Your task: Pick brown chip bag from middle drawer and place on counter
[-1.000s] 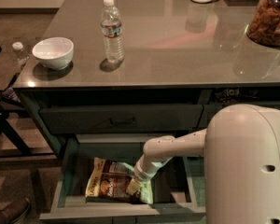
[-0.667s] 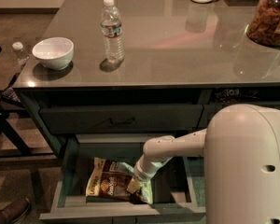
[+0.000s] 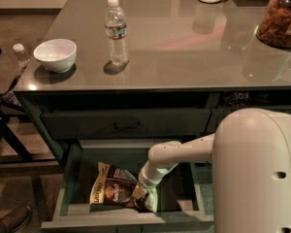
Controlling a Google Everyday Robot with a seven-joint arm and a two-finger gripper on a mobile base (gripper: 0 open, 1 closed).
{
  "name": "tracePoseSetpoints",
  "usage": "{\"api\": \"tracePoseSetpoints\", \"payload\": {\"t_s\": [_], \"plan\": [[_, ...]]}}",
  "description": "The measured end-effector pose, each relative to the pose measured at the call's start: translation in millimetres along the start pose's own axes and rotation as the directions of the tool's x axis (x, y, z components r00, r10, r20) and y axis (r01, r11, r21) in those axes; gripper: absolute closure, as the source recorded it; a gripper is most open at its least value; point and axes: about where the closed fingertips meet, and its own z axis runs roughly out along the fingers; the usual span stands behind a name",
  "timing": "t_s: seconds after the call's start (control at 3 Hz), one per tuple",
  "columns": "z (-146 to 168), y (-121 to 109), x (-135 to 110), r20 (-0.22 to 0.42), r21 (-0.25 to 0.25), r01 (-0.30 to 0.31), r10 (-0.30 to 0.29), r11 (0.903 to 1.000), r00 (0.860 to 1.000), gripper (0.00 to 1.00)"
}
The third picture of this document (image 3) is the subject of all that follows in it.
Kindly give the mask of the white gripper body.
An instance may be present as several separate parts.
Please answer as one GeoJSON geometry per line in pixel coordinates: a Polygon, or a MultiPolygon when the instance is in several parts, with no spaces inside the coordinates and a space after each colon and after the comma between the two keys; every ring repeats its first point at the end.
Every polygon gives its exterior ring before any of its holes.
{"type": "Polygon", "coordinates": [[[161,183],[162,179],[171,173],[177,166],[177,164],[168,164],[158,167],[148,161],[139,173],[139,184],[144,189],[155,188],[161,183]]]}

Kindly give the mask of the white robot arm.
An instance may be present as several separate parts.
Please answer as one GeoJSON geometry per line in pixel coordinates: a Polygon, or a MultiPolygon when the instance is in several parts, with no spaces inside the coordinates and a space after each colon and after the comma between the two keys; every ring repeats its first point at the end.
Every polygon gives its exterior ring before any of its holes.
{"type": "Polygon", "coordinates": [[[215,233],[291,233],[291,115],[237,110],[209,136],[150,148],[133,197],[180,163],[209,162],[215,233]]]}

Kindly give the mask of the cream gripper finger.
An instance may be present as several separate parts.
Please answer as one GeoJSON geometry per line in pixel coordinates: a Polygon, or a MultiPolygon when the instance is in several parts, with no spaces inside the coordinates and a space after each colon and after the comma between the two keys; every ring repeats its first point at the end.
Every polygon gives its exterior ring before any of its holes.
{"type": "Polygon", "coordinates": [[[133,190],[132,197],[139,200],[141,198],[144,198],[147,194],[146,189],[141,185],[137,184],[133,190]]]}

